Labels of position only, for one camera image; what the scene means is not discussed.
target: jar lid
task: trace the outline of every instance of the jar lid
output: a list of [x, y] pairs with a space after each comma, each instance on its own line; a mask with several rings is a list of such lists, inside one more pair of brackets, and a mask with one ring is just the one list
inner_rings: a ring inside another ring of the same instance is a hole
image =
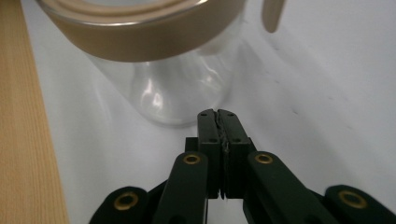
[[246, 0], [151, 0], [131, 6], [37, 2], [74, 45], [91, 55], [148, 62], [203, 45], [237, 17]]

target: white surface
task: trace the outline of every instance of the white surface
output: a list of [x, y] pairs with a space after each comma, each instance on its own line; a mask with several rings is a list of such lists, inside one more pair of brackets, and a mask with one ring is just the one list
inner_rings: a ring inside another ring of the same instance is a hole
[[[22, 3], [70, 221], [88, 223], [114, 189], [165, 180], [196, 127], [142, 119], [34, 1]], [[396, 2], [289, 1], [274, 35], [259, 3], [248, 4], [223, 108], [308, 188], [351, 185], [396, 212]], [[210, 202], [208, 223], [246, 223], [241, 202]]]

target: beige lid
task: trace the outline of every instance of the beige lid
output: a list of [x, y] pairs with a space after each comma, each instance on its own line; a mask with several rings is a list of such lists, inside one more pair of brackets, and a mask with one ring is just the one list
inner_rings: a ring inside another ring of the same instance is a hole
[[80, 49], [111, 61], [147, 62], [203, 45], [236, 18], [246, 0], [158, 0], [127, 7], [38, 2]]

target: wooden table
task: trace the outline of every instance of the wooden table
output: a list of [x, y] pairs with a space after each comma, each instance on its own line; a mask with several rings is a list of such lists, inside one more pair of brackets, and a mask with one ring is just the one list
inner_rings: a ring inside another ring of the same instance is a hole
[[20, 1], [0, 1], [0, 223], [68, 223]]

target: beige band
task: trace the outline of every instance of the beige band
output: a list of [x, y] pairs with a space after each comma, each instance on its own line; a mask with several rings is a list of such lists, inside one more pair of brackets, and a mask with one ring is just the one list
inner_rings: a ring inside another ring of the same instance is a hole
[[147, 62], [195, 49], [223, 31], [246, 0], [159, 0], [130, 7], [37, 0], [77, 47], [99, 58]]

